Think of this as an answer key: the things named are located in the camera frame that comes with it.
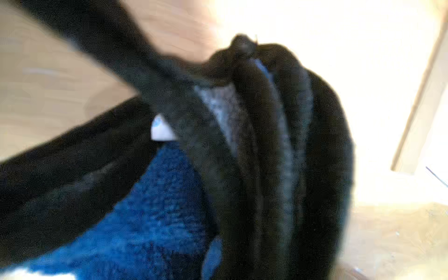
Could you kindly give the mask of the blue microfiber cloth black trim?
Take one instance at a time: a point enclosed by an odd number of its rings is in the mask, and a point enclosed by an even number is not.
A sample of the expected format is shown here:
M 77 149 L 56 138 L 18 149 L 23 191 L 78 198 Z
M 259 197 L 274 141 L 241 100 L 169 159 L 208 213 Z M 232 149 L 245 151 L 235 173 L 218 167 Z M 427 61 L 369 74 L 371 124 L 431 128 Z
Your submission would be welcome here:
M 279 44 L 157 51 L 119 1 L 15 1 L 137 91 L 1 163 L 1 270 L 326 280 L 350 211 L 340 100 Z

